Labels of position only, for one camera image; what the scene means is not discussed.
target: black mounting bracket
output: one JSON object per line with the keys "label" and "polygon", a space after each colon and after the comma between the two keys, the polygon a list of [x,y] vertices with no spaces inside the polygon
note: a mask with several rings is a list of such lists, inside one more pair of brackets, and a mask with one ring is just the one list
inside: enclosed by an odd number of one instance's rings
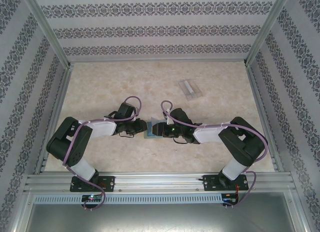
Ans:
{"label": "black mounting bracket", "polygon": [[[114,176],[99,176],[96,183],[105,192],[113,192],[115,188]],[[73,176],[70,184],[70,192],[100,192],[100,190],[92,185],[89,185],[79,179],[77,176]]]}
{"label": "black mounting bracket", "polygon": [[249,189],[247,176],[240,174],[228,187],[224,187],[219,182],[218,174],[205,174],[202,176],[204,191],[236,191],[238,185],[239,191],[247,191]]}

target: aluminum frame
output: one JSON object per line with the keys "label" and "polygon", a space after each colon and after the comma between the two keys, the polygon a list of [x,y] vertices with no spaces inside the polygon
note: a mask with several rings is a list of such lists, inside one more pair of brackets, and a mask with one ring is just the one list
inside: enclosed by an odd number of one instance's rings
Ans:
{"label": "aluminum frame", "polygon": [[[212,194],[234,191],[204,191],[203,175],[218,173],[116,173],[102,172],[101,176],[115,176],[114,192],[106,195],[143,194]],[[247,175],[251,186],[254,176]],[[11,232],[25,232],[37,195],[86,195],[86,192],[70,192],[72,174],[65,172],[43,172],[28,175]],[[284,193],[287,207],[296,232],[310,232],[302,209],[293,177],[290,172],[257,172],[256,184],[252,193]]]}
{"label": "aluminum frame", "polygon": [[271,8],[270,13],[268,14],[263,26],[261,27],[256,39],[251,46],[251,49],[245,58],[245,65],[250,66],[252,62],[255,60],[257,53],[259,52],[262,44],[264,43],[267,35],[269,34],[272,26],[274,25],[275,21],[277,20],[278,15],[280,14],[281,10],[283,9],[287,0],[276,0],[274,5]]}
{"label": "aluminum frame", "polygon": [[37,0],[24,0],[28,5],[29,9],[31,10],[33,16],[35,17],[36,21],[38,22],[39,26],[41,27],[44,35],[48,39],[50,45],[52,46],[54,52],[58,56],[60,62],[63,65],[63,68],[67,68],[70,64],[70,61],[60,45],[58,38],[51,28],[44,12],[42,11],[41,7],[39,6]]}

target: purple cable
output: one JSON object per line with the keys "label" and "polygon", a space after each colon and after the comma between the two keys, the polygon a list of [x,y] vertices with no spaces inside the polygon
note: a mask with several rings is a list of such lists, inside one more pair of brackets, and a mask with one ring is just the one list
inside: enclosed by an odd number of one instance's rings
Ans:
{"label": "purple cable", "polygon": [[[242,125],[238,125],[238,124],[232,124],[232,123],[224,123],[224,124],[210,124],[210,125],[194,125],[194,124],[189,124],[189,123],[184,123],[182,121],[179,121],[175,118],[173,118],[164,108],[164,103],[169,103],[170,104],[170,110],[173,108],[173,104],[171,101],[169,100],[164,100],[161,102],[161,109],[162,111],[165,113],[165,115],[172,119],[173,121],[181,124],[181,125],[185,125],[185,126],[189,126],[189,127],[193,127],[193,128],[217,128],[217,127],[221,127],[222,125],[223,126],[227,126],[227,127],[235,127],[235,128],[239,128],[239,129],[244,129],[246,131],[249,131],[253,134],[255,134],[256,136],[259,137],[259,139],[263,142],[264,144],[264,153],[263,155],[261,155],[259,158],[257,158],[254,162],[258,162],[260,160],[262,160],[266,155],[267,155],[267,152],[268,152],[268,144],[267,144],[267,141],[265,140],[265,138],[259,134],[258,132],[256,132],[255,130],[251,129],[251,128],[248,128],[248,127],[245,127],[245,126],[242,126]],[[247,198],[247,196],[250,194],[251,190],[253,189],[255,183],[256,183],[256,180],[257,180],[257,174],[254,172],[254,171],[247,171],[249,167],[247,167],[243,172],[244,173],[253,173],[254,174],[254,180],[252,182],[252,185],[251,187],[249,188],[249,190],[247,191],[247,193],[245,194],[245,196],[237,203],[237,205],[241,204],[245,198]]]}
{"label": "purple cable", "polygon": [[171,101],[169,100],[164,100],[161,102],[161,109],[162,111],[165,113],[165,115],[167,117],[169,117],[170,119],[172,119],[173,121],[181,124],[181,125],[185,125],[185,126],[189,126],[189,127],[193,127],[193,128],[218,128],[218,127],[221,127],[221,126],[227,126],[227,127],[235,127],[235,128],[239,128],[239,129],[244,129],[246,131],[249,131],[253,134],[255,134],[256,136],[259,137],[259,139],[263,142],[264,144],[264,153],[263,155],[261,155],[259,158],[257,158],[254,162],[258,162],[260,160],[262,160],[266,155],[267,155],[267,152],[268,152],[268,144],[267,144],[267,141],[265,140],[265,138],[259,134],[257,131],[251,129],[251,128],[248,128],[248,127],[245,127],[245,126],[242,126],[242,125],[238,125],[238,124],[232,124],[232,123],[223,123],[223,124],[210,124],[210,125],[194,125],[194,124],[189,124],[189,123],[184,123],[182,121],[179,121],[175,118],[173,118],[164,108],[164,103],[169,103],[170,104],[170,110],[173,108],[173,104]]}
{"label": "purple cable", "polygon": [[[137,97],[137,96],[129,96],[128,98],[126,98],[126,99],[124,100],[124,102],[127,102],[127,100],[128,100],[128,99],[131,99],[131,98],[135,98],[135,99],[137,99],[137,100],[139,101],[139,108],[136,110],[135,114],[132,115],[131,117],[129,117],[129,118],[122,118],[122,119],[96,118],[96,119],[93,119],[93,120],[85,121],[85,122],[83,122],[82,124],[80,124],[80,126],[76,129],[76,131],[75,131],[75,133],[74,133],[74,136],[73,136],[73,138],[72,138],[72,141],[71,141],[71,143],[70,143],[70,145],[69,145],[69,148],[68,148],[68,150],[67,150],[67,152],[66,152],[66,154],[65,154],[65,157],[64,157],[64,159],[63,159],[62,165],[63,165],[63,166],[66,165],[67,160],[68,160],[69,155],[70,155],[70,152],[71,152],[71,150],[72,150],[72,147],[73,147],[73,145],[74,145],[74,143],[75,143],[75,140],[76,140],[76,138],[77,138],[77,136],[78,136],[78,134],[79,134],[79,131],[80,131],[80,129],[81,129],[83,126],[85,126],[86,124],[90,124],[90,123],[94,123],[94,122],[103,122],[103,121],[113,121],[113,122],[130,121],[130,120],[132,120],[134,117],[138,116],[139,113],[140,113],[140,110],[141,110],[141,108],[142,108],[141,99],[140,99],[139,97]],[[96,207],[91,208],[90,211],[96,210],[96,209],[98,209],[99,207],[101,207],[101,206],[104,204],[105,200],[106,200],[106,193],[105,193],[104,189],[101,188],[100,186],[98,186],[98,185],[96,185],[96,184],[94,184],[94,183],[91,183],[90,181],[82,178],[81,176],[77,175],[77,173],[74,172],[69,166],[66,166],[65,168],[66,168],[68,171],[70,171],[72,174],[74,174],[75,176],[77,176],[77,177],[78,177],[80,180],[82,180],[83,182],[85,182],[85,183],[87,183],[87,184],[89,184],[89,185],[91,185],[91,186],[94,186],[94,187],[98,188],[99,190],[101,190],[101,192],[102,192],[102,194],[103,194],[103,199],[101,200],[101,203],[98,204]],[[85,210],[88,209],[88,208],[86,207],[86,203],[87,203],[87,202],[88,202],[88,200],[85,201],[84,204],[83,204],[83,207],[84,207]]]}
{"label": "purple cable", "polygon": [[233,205],[233,204],[231,204],[231,203],[229,203],[229,202],[225,202],[225,201],[224,201],[223,203],[231,206],[232,209],[235,208],[236,210],[238,210],[238,211],[241,213],[241,215],[243,215],[244,217],[246,217],[247,220],[249,220],[252,224],[254,224],[254,225],[255,225],[259,230],[261,230],[262,232],[267,232],[266,230],[264,230],[263,228],[261,228],[259,225],[257,225],[253,220],[251,220],[251,218],[250,218],[249,216],[247,216],[246,213],[244,213],[244,212],[241,211],[239,208],[237,208],[236,205],[238,205],[238,204]]}

